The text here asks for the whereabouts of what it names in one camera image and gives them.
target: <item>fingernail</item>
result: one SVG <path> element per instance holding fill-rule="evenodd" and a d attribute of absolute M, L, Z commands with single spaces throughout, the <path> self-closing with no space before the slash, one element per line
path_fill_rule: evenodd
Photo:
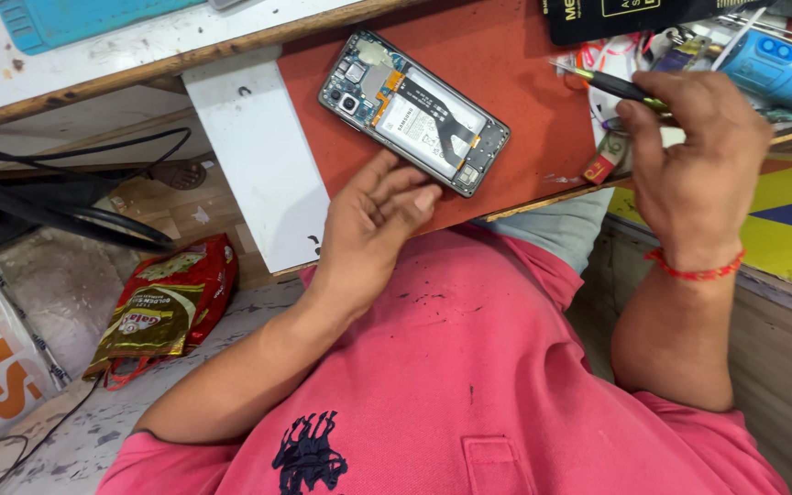
<path fill-rule="evenodd" d="M 414 206 L 420 211 L 427 211 L 435 203 L 435 193 L 432 189 L 424 189 L 418 197 L 414 198 Z"/>
<path fill-rule="evenodd" d="M 627 101 L 621 101 L 619 105 L 616 106 L 616 113 L 619 114 L 619 117 L 621 117 L 623 121 L 629 120 L 634 117 L 633 105 Z"/>

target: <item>man's left hand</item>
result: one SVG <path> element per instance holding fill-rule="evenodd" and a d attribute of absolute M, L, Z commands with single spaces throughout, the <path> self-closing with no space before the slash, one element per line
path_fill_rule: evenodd
<path fill-rule="evenodd" d="M 442 197 L 427 174 L 396 168 L 382 150 L 329 205 L 317 273 L 304 298 L 346 323 L 362 316 L 390 280 L 402 245 Z"/>

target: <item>black logo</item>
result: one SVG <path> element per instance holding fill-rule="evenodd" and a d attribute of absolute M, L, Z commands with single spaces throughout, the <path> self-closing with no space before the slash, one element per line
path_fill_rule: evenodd
<path fill-rule="evenodd" d="M 329 445 L 329 433 L 336 428 L 334 419 L 338 414 L 338 411 L 331 412 L 319 415 L 316 424 L 316 413 L 307 419 L 296 419 L 292 428 L 283 433 L 280 452 L 271 463 L 274 469 L 281 468 L 280 495 L 302 495 L 302 480 L 308 490 L 314 490 L 319 480 L 333 490 L 338 485 L 338 477 L 347 472 L 347 460 Z"/>

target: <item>smartphone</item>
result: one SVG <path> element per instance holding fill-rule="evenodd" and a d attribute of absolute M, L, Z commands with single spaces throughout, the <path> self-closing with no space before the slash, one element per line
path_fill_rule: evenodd
<path fill-rule="evenodd" d="M 347 40 L 318 100 L 462 197 L 475 194 L 509 141 L 506 124 L 364 28 Z"/>

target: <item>man's right hand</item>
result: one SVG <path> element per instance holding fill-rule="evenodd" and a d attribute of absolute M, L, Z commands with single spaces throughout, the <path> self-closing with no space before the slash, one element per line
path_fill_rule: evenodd
<path fill-rule="evenodd" d="M 676 270 L 730 264 L 751 207 L 772 128 L 734 84 L 714 72 L 638 72 L 634 82 L 667 103 L 687 141 L 663 149 L 658 116 L 642 103 L 617 107 L 632 136 L 635 200 Z"/>

